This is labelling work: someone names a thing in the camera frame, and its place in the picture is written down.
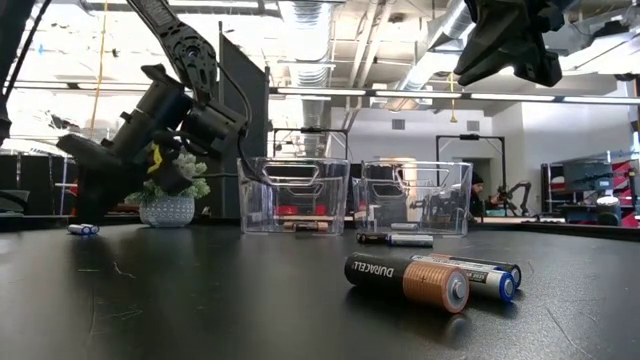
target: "clear plastic bin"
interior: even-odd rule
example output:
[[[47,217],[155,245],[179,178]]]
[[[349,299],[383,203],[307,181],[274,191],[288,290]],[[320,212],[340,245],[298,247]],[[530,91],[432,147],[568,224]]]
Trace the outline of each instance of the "clear plastic bin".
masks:
[[[247,161],[266,184],[251,180],[238,159],[243,232],[342,233],[350,168],[347,160]]]
[[[365,163],[367,215],[356,224],[374,232],[464,236],[472,173],[467,163]]]

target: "black table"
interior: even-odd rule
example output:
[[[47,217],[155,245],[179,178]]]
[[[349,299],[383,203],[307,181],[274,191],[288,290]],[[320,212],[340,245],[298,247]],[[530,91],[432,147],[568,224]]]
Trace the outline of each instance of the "black table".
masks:
[[[353,233],[0,234],[0,359],[638,359],[640,244],[473,232],[435,250],[518,262],[517,301],[451,316],[352,288]]]

